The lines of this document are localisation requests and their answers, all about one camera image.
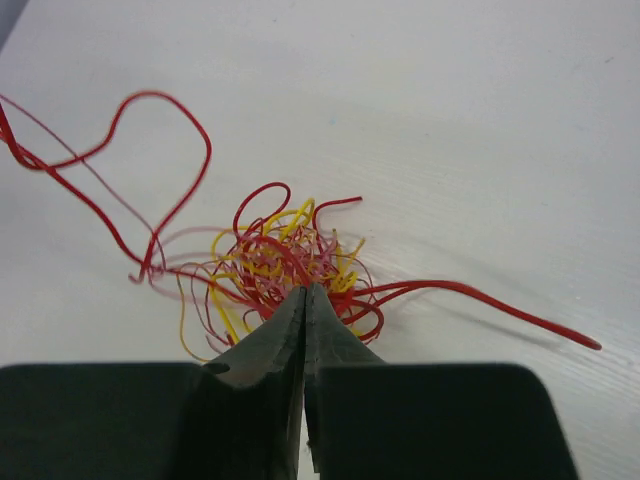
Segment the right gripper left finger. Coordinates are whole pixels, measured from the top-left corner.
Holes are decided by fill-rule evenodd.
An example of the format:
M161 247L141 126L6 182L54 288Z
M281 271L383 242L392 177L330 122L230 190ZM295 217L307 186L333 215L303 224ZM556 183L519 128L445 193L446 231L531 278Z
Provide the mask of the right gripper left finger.
M1 371L5 479L293 479L306 291L203 365L22 364Z

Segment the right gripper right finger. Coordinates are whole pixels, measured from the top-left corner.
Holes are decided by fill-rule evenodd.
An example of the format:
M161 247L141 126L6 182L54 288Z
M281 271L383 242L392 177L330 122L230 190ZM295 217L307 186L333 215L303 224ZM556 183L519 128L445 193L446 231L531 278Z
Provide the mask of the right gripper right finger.
M509 363L392 364L346 328L325 290L305 305L305 410L323 479L575 479L554 405Z

